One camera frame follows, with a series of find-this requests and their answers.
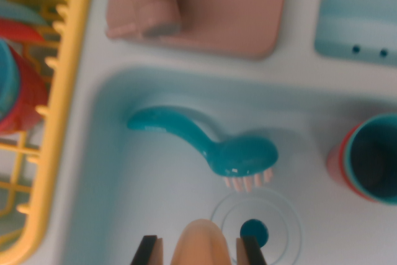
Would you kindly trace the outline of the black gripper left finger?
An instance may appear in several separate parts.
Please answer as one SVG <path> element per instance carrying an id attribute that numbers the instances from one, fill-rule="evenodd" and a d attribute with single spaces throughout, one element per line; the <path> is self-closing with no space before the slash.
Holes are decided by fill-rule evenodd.
<path id="1" fill-rule="evenodd" d="M 163 265 L 163 239 L 156 235 L 145 235 L 131 265 Z"/>

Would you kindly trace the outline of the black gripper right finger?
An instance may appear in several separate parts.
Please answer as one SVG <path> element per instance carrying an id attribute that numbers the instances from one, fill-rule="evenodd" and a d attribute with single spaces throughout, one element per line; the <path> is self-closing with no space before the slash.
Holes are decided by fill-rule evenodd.
<path id="1" fill-rule="evenodd" d="M 255 236 L 236 239 L 237 265 L 267 265 Z"/>

